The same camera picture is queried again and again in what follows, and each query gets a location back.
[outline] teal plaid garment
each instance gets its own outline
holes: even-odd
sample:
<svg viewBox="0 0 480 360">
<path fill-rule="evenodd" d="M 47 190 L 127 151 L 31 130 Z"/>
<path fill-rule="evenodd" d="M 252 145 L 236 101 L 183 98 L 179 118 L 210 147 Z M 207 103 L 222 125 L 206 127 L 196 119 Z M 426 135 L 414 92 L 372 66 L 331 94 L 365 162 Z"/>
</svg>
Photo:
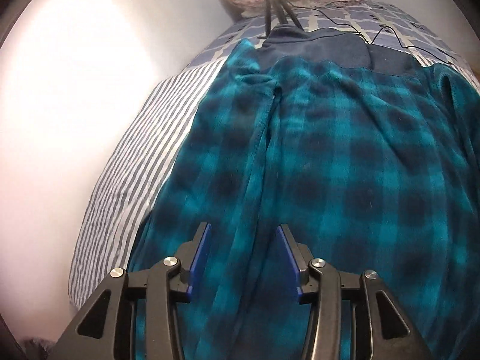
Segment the teal plaid garment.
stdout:
<svg viewBox="0 0 480 360">
<path fill-rule="evenodd" d="M 309 306 L 284 283 L 280 223 L 339 270 L 377 270 L 435 358 L 454 359 L 479 316 L 478 94 L 443 64 L 391 76 L 257 57 L 243 40 L 222 67 L 130 260 L 150 268 L 212 224 L 178 310 L 186 359 L 300 358 Z"/>
</svg>

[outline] black and white striped cloth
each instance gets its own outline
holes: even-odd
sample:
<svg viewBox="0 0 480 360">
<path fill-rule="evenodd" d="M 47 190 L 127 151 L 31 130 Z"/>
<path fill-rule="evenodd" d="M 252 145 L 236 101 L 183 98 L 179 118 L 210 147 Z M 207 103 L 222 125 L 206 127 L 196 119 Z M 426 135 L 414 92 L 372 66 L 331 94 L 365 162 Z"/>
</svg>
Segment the black and white striped cloth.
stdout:
<svg viewBox="0 0 480 360">
<path fill-rule="evenodd" d="M 219 59 L 159 83 L 121 138 L 95 185 L 75 246 L 69 296 L 76 308 L 112 268 L 126 268 L 140 223 L 224 62 Z"/>
</svg>

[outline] silver screw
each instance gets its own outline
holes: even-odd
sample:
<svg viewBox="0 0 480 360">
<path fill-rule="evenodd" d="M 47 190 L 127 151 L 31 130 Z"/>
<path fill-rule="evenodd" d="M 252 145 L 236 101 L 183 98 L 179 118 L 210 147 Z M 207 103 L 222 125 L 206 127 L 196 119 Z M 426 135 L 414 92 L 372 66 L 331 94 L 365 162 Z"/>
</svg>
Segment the silver screw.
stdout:
<svg viewBox="0 0 480 360">
<path fill-rule="evenodd" d="M 166 266 L 176 266 L 178 263 L 177 257 L 167 257 L 163 260 Z"/>
<path fill-rule="evenodd" d="M 375 280 L 378 277 L 378 273 L 376 273 L 373 269 L 367 269 L 365 271 L 365 277 L 370 280 Z"/>
<path fill-rule="evenodd" d="M 326 264 L 326 261 L 324 259 L 312 259 L 311 260 L 311 265 L 313 265 L 315 268 L 323 268 Z"/>
<path fill-rule="evenodd" d="M 112 276 L 112 278 L 119 278 L 120 276 L 123 276 L 123 269 L 121 269 L 121 268 L 113 268 L 113 269 L 110 271 L 110 276 Z"/>
</svg>

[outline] teal and black checkered fabric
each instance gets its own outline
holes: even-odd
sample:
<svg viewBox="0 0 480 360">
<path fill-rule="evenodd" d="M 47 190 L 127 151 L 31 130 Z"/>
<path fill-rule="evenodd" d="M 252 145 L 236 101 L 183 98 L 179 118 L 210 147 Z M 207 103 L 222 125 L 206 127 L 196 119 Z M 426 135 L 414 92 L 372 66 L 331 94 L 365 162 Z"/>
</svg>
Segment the teal and black checkered fabric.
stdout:
<svg viewBox="0 0 480 360">
<path fill-rule="evenodd" d="M 377 270 L 435 358 L 455 359 L 479 314 L 480 98 L 449 67 L 412 63 L 403 76 L 300 57 L 261 70 L 237 45 L 129 265 L 212 224 L 202 285 L 178 310 L 187 360 L 300 358 L 309 310 L 284 283 L 279 223 L 339 270 Z"/>
</svg>

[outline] white surface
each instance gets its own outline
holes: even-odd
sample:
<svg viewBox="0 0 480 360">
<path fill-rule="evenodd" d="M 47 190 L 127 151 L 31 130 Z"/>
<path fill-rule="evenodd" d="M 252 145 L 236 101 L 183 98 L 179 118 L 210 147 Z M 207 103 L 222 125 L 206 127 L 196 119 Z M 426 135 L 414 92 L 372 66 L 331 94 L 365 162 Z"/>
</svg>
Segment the white surface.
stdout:
<svg viewBox="0 0 480 360">
<path fill-rule="evenodd" d="M 480 40 L 453 0 L 376 0 L 396 5 L 435 32 L 480 71 Z"/>
<path fill-rule="evenodd" d="M 17 338 L 66 327 L 106 161 L 153 86 L 230 23 L 217 0 L 34 0 L 17 21 L 0 49 L 0 312 Z"/>
</svg>

